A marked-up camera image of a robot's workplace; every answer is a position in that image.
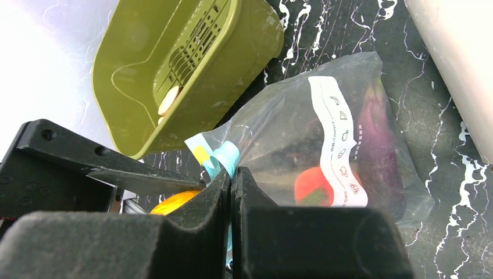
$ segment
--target marble surface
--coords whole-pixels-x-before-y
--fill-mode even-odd
[[[402,1],[267,0],[285,28],[272,60],[224,118],[267,84],[360,51],[376,51],[382,82],[416,170],[435,199],[430,217],[401,234],[416,278],[493,277],[493,169],[483,164],[447,88]],[[201,177],[188,151],[144,162]],[[141,197],[146,209],[163,196]]]
[[[285,46],[227,119],[266,84],[337,57],[377,51],[382,81],[419,177],[435,199],[430,217],[402,229],[416,278],[492,278],[493,169],[479,155],[401,0],[268,0],[285,27]],[[91,67],[117,0],[0,1],[3,68],[0,157],[20,124],[55,121],[112,147],[94,102]],[[188,151],[144,162],[201,177]],[[163,196],[140,197],[150,209]]]

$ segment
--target eggplant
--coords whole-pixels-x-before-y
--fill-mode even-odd
[[[387,110],[387,95],[378,82],[370,85],[363,98],[358,119],[356,141],[361,141],[358,151],[358,174],[368,195],[368,207],[380,209],[399,220],[406,209],[406,199],[397,154],[395,136],[391,130]]]

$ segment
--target white marble vein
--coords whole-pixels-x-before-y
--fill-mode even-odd
[[[402,130],[401,133],[407,132],[409,130],[409,123],[411,122],[411,118],[412,118],[411,111],[410,111],[410,109],[408,109],[406,107],[406,102],[405,102],[406,101],[406,97],[407,97],[408,92],[409,92],[408,91],[409,84],[424,75],[424,66],[425,66],[426,62],[428,61],[428,57],[429,57],[428,53],[422,52],[422,53],[420,53],[418,55],[417,53],[414,53],[413,51],[411,51],[409,49],[408,42],[407,42],[408,32],[406,31],[406,28],[408,26],[408,21],[409,21],[409,19],[404,24],[404,31],[403,31],[404,32],[404,46],[406,47],[406,52],[411,53],[411,55],[416,60],[421,61],[421,72],[416,77],[413,77],[410,80],[408,80],[408,82],[404,86],[404,89],[402,90],[401,96],[399,97],[399,102],[398,102],[399,110],[397,111],[396,116],[395,116],[396,117],[396,120],[399,120],[399,115],[400,115],[401,111],[406,111],[408,113],[408,116],[409,116],[409,119],[408,119],[408,122],[407,122],[407,125],[406,125],[406,129],[405,130]]]
[[[299,41],[301,39],[301,34],[303,31],[303,25],[306,23],[308,17],[310,16],[310,11],[312,10],[312,6],[308,3],[303,4],[303,9],[298,13],[296,20],[294,21],[294,35],[292,38],[292,43],[290,48],[286,53],[286,57],[282,63],[282,71],[283,74],[286,74],[286,70],[289,65],[295,65],[299,58]]]
[[[473,160],[467,155],[464,155],[458,151],[456,152],[461,156],[461,162],[466,169],[464,173],[464,180],[460,183],[459,187],[460,201],[452,206],[451,214],[449,216],[449,223],[445,227],[445,236],[437,245],[433,260],[440,278],[446,278],[446,274],[444,274],[444,271],[441,271],[437,262],[437,257],[444,250],[447,245],[447,241],[451,238],[463,238],[463,232],[469,230],[472,224],[477,221],[477,216],[479,215],[478,211],[471,205],[471,200],[469,198],[470,192],[466,189],[466,186],[484,183],[487,179],[485,175],[485,171],[488,167],[487,165],[482,165],[478,160]],[[477,172],[479,172],[479,176],[481,177],[480,179],[474,178],[474,174]],[[469,210],[466,212],[464,210],[458,212],[458,207],[460,206],[468,208]],[[449,278],[451,279],[459,278],[459,270],[464,266],[464,263],[469,260],[470,255],[463,249],[463,245],[461,246],[461,250],[465,257],[463,260],[459,260],[460,262],[456,263],[457,267],[454,269],[453,274],[449,274]]]

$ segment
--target black marble countertop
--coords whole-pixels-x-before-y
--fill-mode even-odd
[[[361,51],[383,61],[382,82],[417,173],[435,199],[429,218],[401,234],[416,278],[493,278],[493,168],[483,164],[447,88],[402,1],[268,0],[285,28],[272,60],[228,119],[263,87]],[[188,151],[144,162],[203,174]],[[162,196],[140,197],[151,209]]]

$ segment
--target tomato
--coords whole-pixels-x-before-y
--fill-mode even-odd
[[[361,185],[361,179],[353,171]],[[299,205],[331,206],[334,202],[334,190],[322,173],[320,166],[302,172],[294,182],[294,199]]]

